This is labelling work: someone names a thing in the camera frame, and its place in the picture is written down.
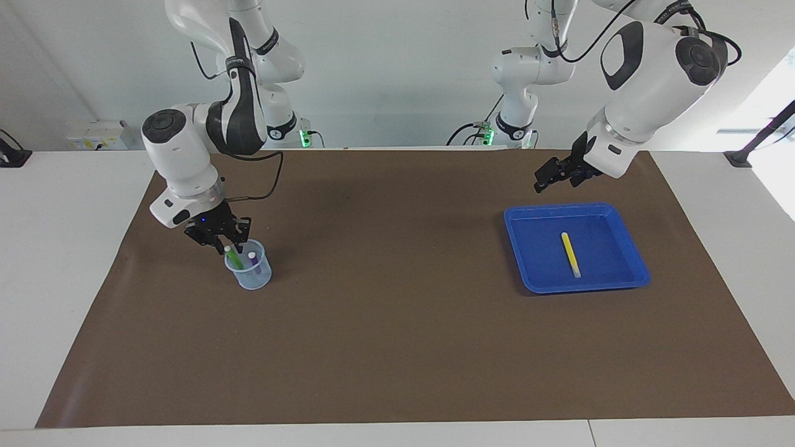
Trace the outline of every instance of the green marker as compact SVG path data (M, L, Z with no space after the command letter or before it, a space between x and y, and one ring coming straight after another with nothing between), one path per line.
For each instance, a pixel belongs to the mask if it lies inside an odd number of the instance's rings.
M227 245L223 248L223 251L226 252L229 262L231 262L236 269L243 270L243 263L240 262L240 257L238 257L238 254L232 250L232 247Z

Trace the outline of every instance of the brown mat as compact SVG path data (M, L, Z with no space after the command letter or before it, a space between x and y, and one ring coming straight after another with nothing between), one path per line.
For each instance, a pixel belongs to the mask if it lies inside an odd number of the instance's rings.
M156 177L37 427L795 414L649 154L537 195L552 155L288 153L273 198L234 206L274 269L253 293L149 214ZM213 161L231 195L270 186L272 165ZM652 285L526 292L503 211L590 201Z

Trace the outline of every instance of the blue tray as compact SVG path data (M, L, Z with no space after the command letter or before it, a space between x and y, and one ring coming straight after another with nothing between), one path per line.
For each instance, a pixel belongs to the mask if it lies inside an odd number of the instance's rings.
M646 264L619 211L609 204L570 204L505 211L525 286L534 293L633 289L649 285ZM560 234L567 232L580 264L574 278Z

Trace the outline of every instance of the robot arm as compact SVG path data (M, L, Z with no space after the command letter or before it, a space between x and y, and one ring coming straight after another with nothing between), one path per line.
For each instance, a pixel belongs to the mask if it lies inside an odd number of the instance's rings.
M293 110L283 84L304 75L301 52L273 27L262 0L231 0L230 15L246 30L247 41L254 54L261 105L270 140L269 148L309 146L306 137L311 124Z
M594 0L621 10L629 0ZM558 181L573 186L605 173L619 178L632 159L663 126L695 104L720 79L727 67L727 45L703 29L667 26L688 2L636 2L625 14L634 21L621 28L602 52L602 70L612 100L591 120L564 160L552 158L536 172L541 192Z
M231 0L230 5L234 9L239 3ZM149 210L166 227L187 223L185 234L201 245L212 245L219 254L223 253L219 236L239 250L239 244L248 240L251 219L238 219L232 213L223 178L211 164L207 148L214 146L237 157L255 154L267 140L250 40L233 17L240 11L229 11L217 0L166 0L165 4L179 31L224 55L231 92L224 101L175 106L144 122L146 151L167 183ZM277 48L289 49L289 44L282 42L280 47L276 40L268 44L274 55L280 54Z
M564 47L578 1L556 2L558 33ZM557 57L551 6L551 0L535 0L528 11L530 36L537 42L536 46L507 49L497 55L491 65L491 74L505 94L502 109L490 123L494 130L493 144L527 147L538 108L538 97L530 88L562 84L574 75L574 65Z

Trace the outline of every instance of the yellow marker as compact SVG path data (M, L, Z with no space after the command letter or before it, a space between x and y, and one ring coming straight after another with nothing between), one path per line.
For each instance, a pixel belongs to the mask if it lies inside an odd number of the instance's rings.
M580 264L577 263L577 257L574 255L574 247L572 247L572 241L568 238L568 233L563 233L560 237L563 239L563 246L566 247L568 262L572 264L574 278L582 278L583 274L580 273Z

